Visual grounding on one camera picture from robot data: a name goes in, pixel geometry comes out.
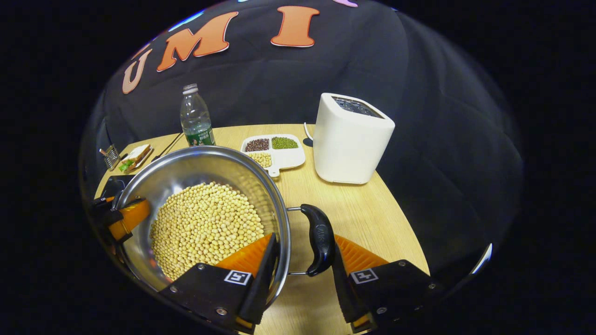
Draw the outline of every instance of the water bottle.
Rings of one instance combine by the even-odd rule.
[[[211,118],[205,100],[197,93],[197,84],[184,86],[182,106],[180,107],[180,123],[186,135],[188,145],[215,145]]]

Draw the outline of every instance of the wooden table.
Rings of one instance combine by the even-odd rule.
[[[314,134],[314,125],[309,132]],[[240,149],[242,141],[250,136],[293,134],[305,138],[303,125],[254,125],[214,128],[217,145]],[[132,173],[138,173],[161,153],[177,134],[152,138],[127,146],[133,148],[151,144],[154,151],[145,163]],[[170,152],[188,147],[184,136]],[[429,266],[416,236],[398,203],[374,173],[364,185],[332,184],[315,172],[311,147],[303,145],[306,162],[293,169],[282,170],[275,179],[287,207],[312,204],[322,209],[333,226],[333,231],[352,240],[389,262],[407,259],[427,274]],[[95,197],[101,195],[108,178],[121,175],[117,168],[105,173]],[[291,232],[290,271],[305,271],[313,259],[308,237],[308,219],[300,212],[289,212]],[[288,276],[280,296],[263,315],[255,334],[352,334],[345,323],[333,282],[331,269],[316,277]]]

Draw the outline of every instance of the bottle cap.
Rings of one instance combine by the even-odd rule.
[[[195,93],[195,92],[198,91],[197,84],[196,83],[190,84],[190,85],[186,85],[182,89],[183,89],[182,94],[184,94],[184,95],[187,95],[187,94],[190,94],[190,93]]]

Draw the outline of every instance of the pot handle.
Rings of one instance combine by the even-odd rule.
[[[312,252],[315,259],[306,272],[289,272],[288,275],[308,275],[314,277],[328,269],[335,259],[335,237],[331,223],[323,211],[310,204],[302,204],[300,207],[291,207],[293,210],[301,211],[310,223],[310,239]]]

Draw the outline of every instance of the orange letter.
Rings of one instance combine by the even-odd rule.
[[[277,11],[284,13],[281,20],[280,33],[271,39],[273,45],[278,46],[306,46],[315,45],[315,40],[308,37],[308,28],[311,25],[311,17],[320,12],[311,7],[283,6]]]
[[[238,15],[238,12],[230,12],[212,18],[194,35],[190,29],[181,30],[166,40],[167,46],[163,53],[162,63],[157,66],[157,71],[169,69],[176,64],[174,51],[181,61],[185,61],[194,47],[201,42],[194,51],[195,57],[201,57],[226,50],[229,43],[225,41],[225,31],[229,21]]]
[[[135,67],[136,61],[126,68],[126,71],[124,71],[124,80],[122,80],[122,93],[128,94],[132,92],[132,90],[139,84],[143,74],[143,68],[145,67],[145,60],[147,60],[147,56],[149,56],[149,53],[151,53],[152,50],[153,49],[149,49],[141,56],[141,58],[139,58],[139,66],[136,68],[135,79],[132,81],[131,73],[132,68]]]

